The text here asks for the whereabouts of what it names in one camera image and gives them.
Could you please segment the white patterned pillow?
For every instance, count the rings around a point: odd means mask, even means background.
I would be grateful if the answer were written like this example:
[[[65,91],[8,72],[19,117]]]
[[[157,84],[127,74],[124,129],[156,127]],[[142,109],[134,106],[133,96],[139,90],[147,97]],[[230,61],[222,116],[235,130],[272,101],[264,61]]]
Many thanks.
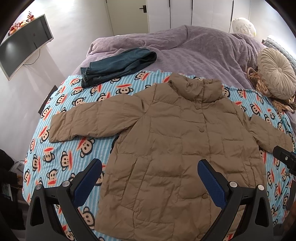
[[[250,37],[256,36],[254,24],[246,18],[239,17],[232,21],[232,30],[234,33],[242,33]]]

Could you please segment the tan puffer jacket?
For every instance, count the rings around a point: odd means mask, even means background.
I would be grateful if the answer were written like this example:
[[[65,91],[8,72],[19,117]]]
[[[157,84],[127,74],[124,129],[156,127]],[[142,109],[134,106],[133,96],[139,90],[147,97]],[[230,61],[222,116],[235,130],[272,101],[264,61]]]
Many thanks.
[[[54,115],[49,141],[114,135],[95,230],[119,240],[200,240],[219,213],[198,176],[201,159],[228,180],[255,187],[267,183],[260,150],[293,150],[289,135],[248,116],[219,80],[176,73],[133,95]]]

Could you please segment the round cream pleated cushion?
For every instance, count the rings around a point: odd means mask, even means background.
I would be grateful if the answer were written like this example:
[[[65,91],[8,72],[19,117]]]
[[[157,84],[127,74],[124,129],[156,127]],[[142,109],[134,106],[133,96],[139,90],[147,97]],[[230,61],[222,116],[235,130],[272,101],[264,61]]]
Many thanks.
[[[274,48],[262,49],[257,66],[259,76],[273,96],[288,100],[295,95],[295,72],[281,52]]]

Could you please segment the white wardrobe doors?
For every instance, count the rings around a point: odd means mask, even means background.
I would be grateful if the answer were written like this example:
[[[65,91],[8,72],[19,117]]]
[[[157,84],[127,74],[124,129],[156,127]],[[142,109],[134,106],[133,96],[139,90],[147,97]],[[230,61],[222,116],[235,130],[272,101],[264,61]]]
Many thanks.
[[[234,1],[156,0],[147,1],[149,32],[182,25],[214,28],[229,32]]]

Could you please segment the blue monkey print blanket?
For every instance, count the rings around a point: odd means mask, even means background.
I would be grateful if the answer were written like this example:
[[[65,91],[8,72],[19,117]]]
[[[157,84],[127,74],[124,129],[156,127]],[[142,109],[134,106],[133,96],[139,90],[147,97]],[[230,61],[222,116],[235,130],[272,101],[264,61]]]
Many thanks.
[[[147,78],[141,71],[132,75],[137,80],[146,80]],[[50,125],[54,115],[66,112],[79,104],[103,101],[116,94],[125,93],[133,95],[137,93],[134,92],[131,83],[123,82],[123,78],[84,90],[81,87],[81,76],[73,75],[68,77],[52,95],[41,114],[37,129],[29,146],[23,172],[23,197],[27,202],[31,202],[33,192],[38,184],[50,188],[58,186],[66,180],[73,180],[80,171],[87,167],[92,159],[99,159],[103,166],[102,173],[88,199],[82,206],[79,206],[78,211],[88,227],[96,233],[100,240],[119,240],[95,230],[100,187],[108,158],[118,139],[118,135],[95,138],[90,141],[85,137],[77,136],[68,141],[52,143],[49,141]],[[223,84],[222,92],[229,98]],[[256,114],[261,117],[261,109],[258,105],[251,103],[250,107],[252,115]],[[292,151],[294,151],[294,132],[287,132],[283,127],[274,127],[291,137]],[[287,166],[273,156],[273,152],[265,150],[260,150],[259,152],[265,164],[267,177],[267,183],[262,185],[267,192],[273,225],[278,225],[285,221],[290,212],[288,204],[295,199],[295,194],[292,192],[293,187],[295,187],[295,179],[293,174],[289,173]]]

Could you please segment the folded dark blue jeans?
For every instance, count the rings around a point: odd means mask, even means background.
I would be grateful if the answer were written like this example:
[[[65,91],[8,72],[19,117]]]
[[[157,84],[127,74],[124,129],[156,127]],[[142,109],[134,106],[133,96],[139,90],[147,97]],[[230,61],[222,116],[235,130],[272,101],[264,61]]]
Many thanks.
[[[90,62],[81,67],[81,87],[90,88],[136,73],[154,63],[157,54],[147,48],[128,49],[118,55]]]

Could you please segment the grey quilted headboard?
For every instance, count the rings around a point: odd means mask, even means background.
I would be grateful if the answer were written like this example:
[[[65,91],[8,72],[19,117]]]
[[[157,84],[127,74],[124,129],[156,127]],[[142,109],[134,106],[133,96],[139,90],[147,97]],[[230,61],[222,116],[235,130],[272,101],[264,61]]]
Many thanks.
[[[269,48],[277,49],[281,54],[283,54],[288,61],[290,62],[293,69],[295,69],[295,58],[280,44],[278,44],[276,41],[274,41],[271,38],[266,38],[265,40],[262,40],[261,43]]]

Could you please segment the purple quilted duvet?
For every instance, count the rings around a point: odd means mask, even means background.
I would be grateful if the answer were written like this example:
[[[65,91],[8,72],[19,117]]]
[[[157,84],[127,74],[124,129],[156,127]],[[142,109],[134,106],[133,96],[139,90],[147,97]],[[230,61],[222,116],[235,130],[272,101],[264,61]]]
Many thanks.
[[[250,104],[256,104],[261,109],[262,118],[287,132],[295,132],[295,115],[288,111],[279,113],[271,100],[256,92],[246,78],[247,68],[256,65],[257,54],[263,48],[252,37],[211,28],[181,26],[152,34],[98,38],[90,45],[81,66],[136,47],[154,51],[157,59],[142,70],[146,80],[137,80],[134,75],[123,78],[123,82],[132,84],[134,92],[164,82],[171,73],[217,79],[224,85],[230,100],[248,115],[252,115]]]

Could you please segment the wall mounted monitor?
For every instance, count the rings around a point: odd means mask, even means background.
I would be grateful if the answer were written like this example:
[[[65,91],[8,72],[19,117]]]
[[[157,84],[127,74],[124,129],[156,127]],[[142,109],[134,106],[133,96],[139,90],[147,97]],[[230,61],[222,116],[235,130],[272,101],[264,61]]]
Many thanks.
[[[34,53],[54,39],[45,15],[30,21],[1,43],[1,69],[8,80]]]

